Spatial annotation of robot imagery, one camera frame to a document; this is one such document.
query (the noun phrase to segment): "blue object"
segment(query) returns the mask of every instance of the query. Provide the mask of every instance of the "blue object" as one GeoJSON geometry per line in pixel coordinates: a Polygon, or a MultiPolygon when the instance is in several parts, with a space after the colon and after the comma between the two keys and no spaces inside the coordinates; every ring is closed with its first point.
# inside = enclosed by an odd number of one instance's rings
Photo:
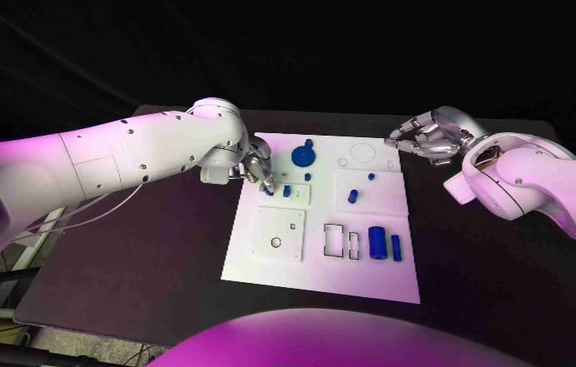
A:
{"type": "Polygon", "coordinates": [[[368,228],[368,242],[371,259],[387,259],[387,234],[382,227],[368,228]]]}
{"type": "Polygon", "coordinates": [[[358,198],[358,191],[356,190],[351,190],[351,195],[348,196],[348,201],[351,203],[356,203],[356,198],[358,198]]]}
{"type": "Polygon", "coordinates": [[[391,236],[389,239],[392,240],[394,261],[401,261],[400,237],[398,236],[391,236]]]}
{"type": "Polygon", "coordinates": [[[303,146],[291,151],[291,162],[299,167],[307,167],[316,160],[316,153],[312,150],[312,140],[306,140],[303,146]]]}

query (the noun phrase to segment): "black background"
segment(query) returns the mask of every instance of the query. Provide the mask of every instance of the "black background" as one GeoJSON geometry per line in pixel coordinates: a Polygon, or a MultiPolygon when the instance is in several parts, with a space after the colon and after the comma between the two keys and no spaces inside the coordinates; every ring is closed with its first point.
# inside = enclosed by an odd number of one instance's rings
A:
{"type": "Polygon", "coordinates": [[[222,97],[548,121],[576,144],[573,0],[0,0],[1,138],[222,97]]]}

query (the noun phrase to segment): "white board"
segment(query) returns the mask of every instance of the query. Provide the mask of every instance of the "white board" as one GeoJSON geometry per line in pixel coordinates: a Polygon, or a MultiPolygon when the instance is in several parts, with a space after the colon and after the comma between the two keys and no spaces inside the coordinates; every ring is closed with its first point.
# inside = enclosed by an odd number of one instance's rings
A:
{"type": "Polygon", "coordinates": [[[271,133],[255,135],[267,141],[273,151],[277,192],[268,196],[260,192],[258,183],[244,183],[222,279],[418,304],[398,151],[384,146],[378,138],[271,133]],[[297,167],[291,163],[291,151],[306,139],[313,141],[316,161],[309,167],[297,167]],[[375,175],[372,181],[366,178],[369,172],[375,175]],[[304,181],[306,173],[312,175],[309,181],[304,181]],[[307,205],[297,197],[293,200],[283,197],[284,184],[290,188],[309,186],[307,205]],[[356,186],[353,189],[359,191],[353,205],[346,200],[348,186],[356,186]],[[274,253],[265,258],[251,257],[252,238],[260,232],[261,208],[304,211],[301,257],[293,255],[294,260],[288,263],[283,257],[275,260],[274,253]],[[325,224],[343,227],[342,257],[323,255],[325,224]],[[387,231],[385,260],[369,258],[371,226],[381,226],[387,231]],[[349,259],[349,232],[358,233],[358,260],[349,259]],[[391,235],[398,235],[401,239],[401,262],[392,261],[391,235]]]}

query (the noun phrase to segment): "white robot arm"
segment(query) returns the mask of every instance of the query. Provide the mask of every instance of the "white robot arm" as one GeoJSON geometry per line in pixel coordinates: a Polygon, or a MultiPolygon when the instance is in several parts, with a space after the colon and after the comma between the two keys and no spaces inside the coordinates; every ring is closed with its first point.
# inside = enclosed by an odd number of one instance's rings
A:
{"type": "Polygon", "coordinates": [[[433,166],[462,154],[462,172],[444,183],[459,204],[478,198],[506,220],[540,211],[576,239],[576,156],[555,142],[514,132],[489,135],[453,107],[410,119],[384,142],[428,158],[433,166]],[[401,140],[414,129],[415,141],[401,140]]]}
{"type": "Polygon", "coordinates": [[[0,142],[0,250],[55,209],[195,165],[202,182],[247,178],[274,192],[270,148],[248,139],[238,109],[219,98],[202,99],[187,112],[0,142]]]}

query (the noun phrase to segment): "black table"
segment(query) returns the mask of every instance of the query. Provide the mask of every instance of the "black table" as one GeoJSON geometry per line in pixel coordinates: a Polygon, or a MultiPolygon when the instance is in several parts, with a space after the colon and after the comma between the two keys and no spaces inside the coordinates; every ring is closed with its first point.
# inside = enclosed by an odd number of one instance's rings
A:
{"type": "MultiPolygon", "coordinates": [[[[137,114],[160,110],[144,106],[137,114]]],[[[251,132],[384,137],[407,117],[242,111],[251,132]]],[[[480,121],[491,132],[555,139],[550,125],[480,121]]],[[[294,307],[363,311],[452,332],[538,365],[576,360],[576,242],[544,215],[495,217],[401,154],[421,304],[219,280],[241,182],[203,185],[199,169],[147,184],[128,203],[63,235],[16,311],[18,322],[156,345],[242,315],[294,307]]],[[[102,214],[131,190],[75,221],[102,214]]]]}

